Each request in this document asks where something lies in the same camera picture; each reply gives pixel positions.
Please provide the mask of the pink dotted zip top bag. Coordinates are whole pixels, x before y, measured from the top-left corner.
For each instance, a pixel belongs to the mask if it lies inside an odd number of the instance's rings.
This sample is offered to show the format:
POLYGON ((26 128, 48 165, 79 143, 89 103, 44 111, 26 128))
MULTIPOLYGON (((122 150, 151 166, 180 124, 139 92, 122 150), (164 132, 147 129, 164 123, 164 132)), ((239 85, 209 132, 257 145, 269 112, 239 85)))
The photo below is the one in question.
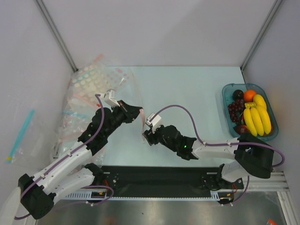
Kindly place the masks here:
POLYGON ((122 99, 129 105, 143 107, 143 98, 138 82, 130 67, 103 67, 103 74, 105 75, 105 81, 108 83, 106 92, 109 89, 114 89, 117 101, 122 99))

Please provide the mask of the yellow banana bunch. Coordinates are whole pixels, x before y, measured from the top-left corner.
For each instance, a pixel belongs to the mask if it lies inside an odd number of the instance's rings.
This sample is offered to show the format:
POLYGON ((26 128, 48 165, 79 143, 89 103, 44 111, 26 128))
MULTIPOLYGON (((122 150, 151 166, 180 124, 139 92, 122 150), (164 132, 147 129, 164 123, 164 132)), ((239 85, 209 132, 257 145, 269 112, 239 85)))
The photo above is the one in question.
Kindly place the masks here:
POLYGON ((267 109, 255 103, 245 103, 243 117, 249 132, 253 136, 266 136, 272 131, 272 124, 267 109))

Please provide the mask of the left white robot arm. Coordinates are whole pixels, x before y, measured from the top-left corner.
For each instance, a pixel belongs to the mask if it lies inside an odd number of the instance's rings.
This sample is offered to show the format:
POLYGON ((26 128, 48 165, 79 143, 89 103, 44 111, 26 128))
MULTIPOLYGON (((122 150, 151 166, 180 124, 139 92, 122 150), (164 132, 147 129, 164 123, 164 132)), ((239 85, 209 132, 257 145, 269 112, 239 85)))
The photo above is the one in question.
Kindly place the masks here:
POLYGON ((132 123, 142 107, 132 106, 119 100, 113 108, 100 107, 86 130, 74 145, 46 168, 18 180, 21 204, 34 219, 41 219, 62 198, 85 186, 97 188, 103 183, 100 168, 87 164, 77 175, 68 176, 77 166, 96 155, 107 143, 108 137, 123 123, 132 123))

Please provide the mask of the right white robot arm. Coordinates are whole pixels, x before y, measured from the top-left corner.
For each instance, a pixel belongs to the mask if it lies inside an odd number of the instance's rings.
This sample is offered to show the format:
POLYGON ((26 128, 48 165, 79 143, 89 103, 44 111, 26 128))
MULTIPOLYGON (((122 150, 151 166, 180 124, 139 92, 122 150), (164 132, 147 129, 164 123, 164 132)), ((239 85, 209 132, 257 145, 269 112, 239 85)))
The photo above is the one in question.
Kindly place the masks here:
POLYGON ((224 146, 215 143, 209 146, 194 137, 183 136, 173 125, 161 125, 155 131, 150 128, 142 135, 150 146, 161 144, 184 160, 231 159, 231 163, 221 164, 217 172, 216 182, 221 188, 229 187, 244 176, 271 177, 274 151, 269 145, 261 146, 265 143, 248 133, 226 141, 224 146))

